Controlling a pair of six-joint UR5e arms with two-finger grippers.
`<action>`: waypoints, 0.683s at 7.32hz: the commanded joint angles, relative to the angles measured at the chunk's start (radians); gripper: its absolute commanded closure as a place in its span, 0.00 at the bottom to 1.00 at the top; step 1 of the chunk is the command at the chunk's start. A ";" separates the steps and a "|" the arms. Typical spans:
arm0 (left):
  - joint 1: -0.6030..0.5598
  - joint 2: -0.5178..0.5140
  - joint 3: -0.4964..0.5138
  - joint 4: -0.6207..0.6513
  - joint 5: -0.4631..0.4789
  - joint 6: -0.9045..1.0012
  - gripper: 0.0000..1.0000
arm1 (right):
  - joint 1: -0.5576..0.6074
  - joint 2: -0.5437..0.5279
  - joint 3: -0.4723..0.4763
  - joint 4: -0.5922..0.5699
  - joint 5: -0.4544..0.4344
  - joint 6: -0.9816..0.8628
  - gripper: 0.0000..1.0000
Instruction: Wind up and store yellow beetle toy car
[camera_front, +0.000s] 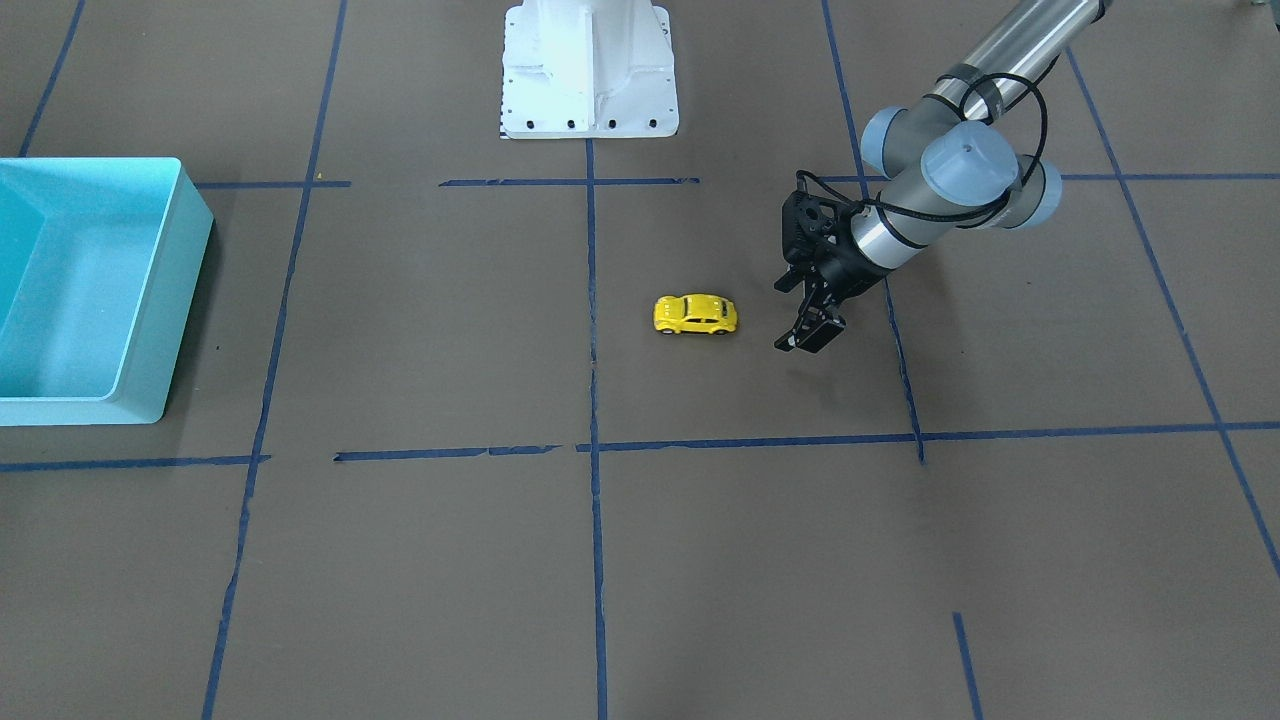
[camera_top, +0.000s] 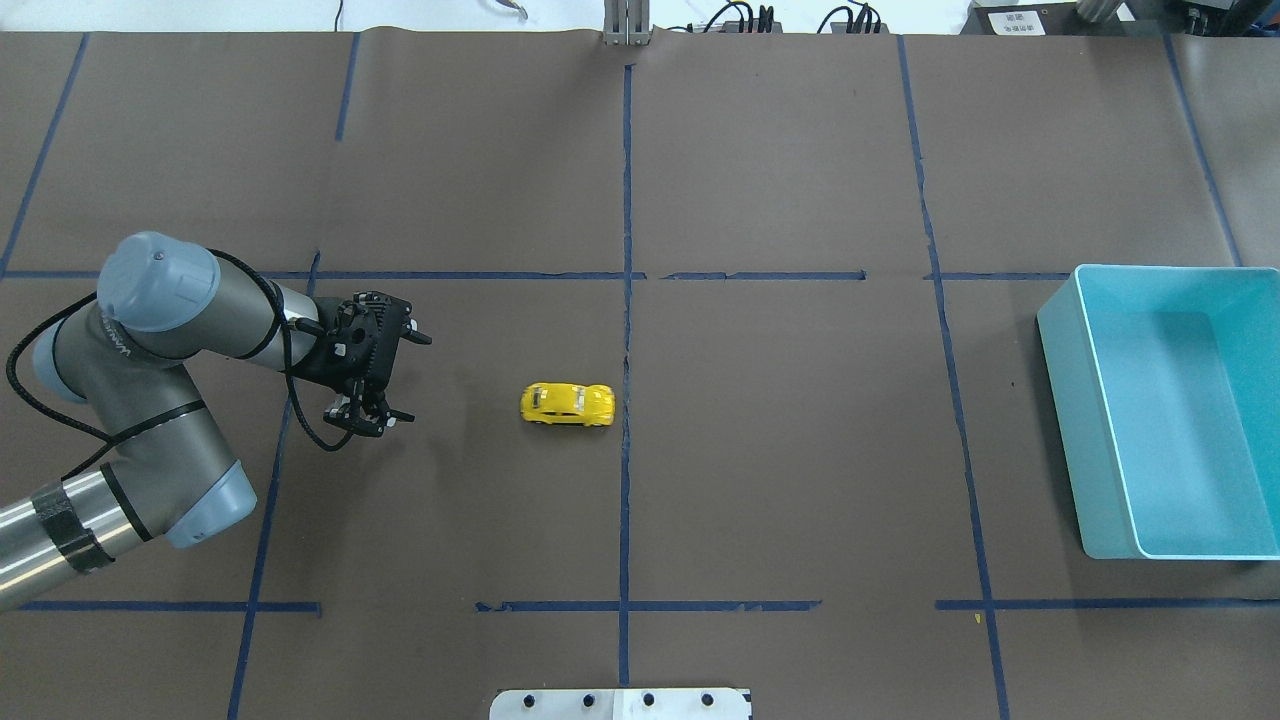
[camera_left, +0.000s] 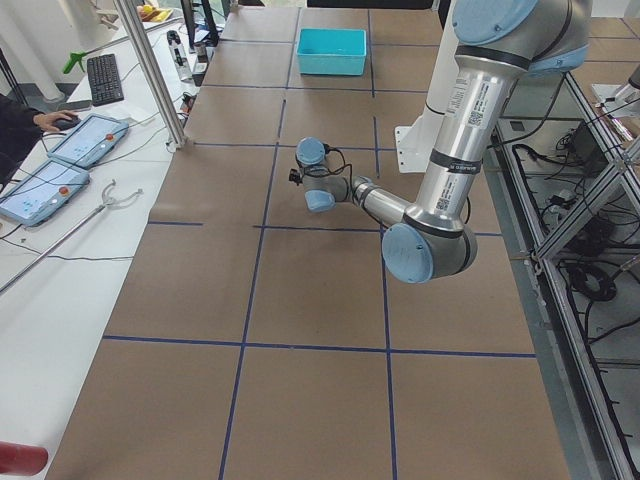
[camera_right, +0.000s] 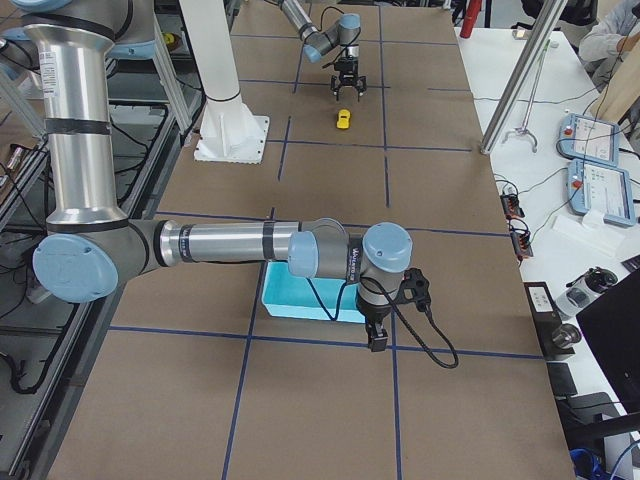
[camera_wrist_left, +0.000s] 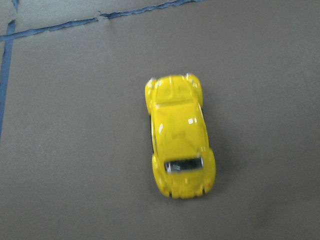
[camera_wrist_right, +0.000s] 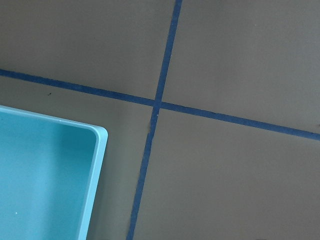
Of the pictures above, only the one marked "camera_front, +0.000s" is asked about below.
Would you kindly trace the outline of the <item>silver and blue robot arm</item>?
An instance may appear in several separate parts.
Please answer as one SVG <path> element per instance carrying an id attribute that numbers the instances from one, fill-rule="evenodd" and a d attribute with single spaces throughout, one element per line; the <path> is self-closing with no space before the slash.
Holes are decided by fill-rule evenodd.
<path id="1" fill-rule="evenodd" d="M 781 351 L 814 354 L 846 327 L 840 305 L 874 288 L 954 229 L 1025 229 L 1052 217 L 1062 177 L 1043 152 L 1019 154 L 996 123 L 1032 97 L 1048 117 L 1044 77 L 1068 45 L 1102 19 L 1107 1 L 1021 1 L 911 108 L 884 108 L 860 138 L 863 160 L 884 176 L 850 199 L 806 170 L 781 213 L 787 270 L 801 286 Z"/>

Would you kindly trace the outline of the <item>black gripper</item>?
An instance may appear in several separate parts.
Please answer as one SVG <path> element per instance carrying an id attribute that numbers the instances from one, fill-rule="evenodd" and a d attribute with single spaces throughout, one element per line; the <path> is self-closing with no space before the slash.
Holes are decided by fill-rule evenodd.
<path id="1" fill-rule="evenodd" d="M 835 236 L 800 238 L 804 300 L 792 327 L 774 341 L 783 352 L 818 354 L 846 328 L 838 305 L 881 283 L 890 270 L 869 260 L 852 242 Z"/>

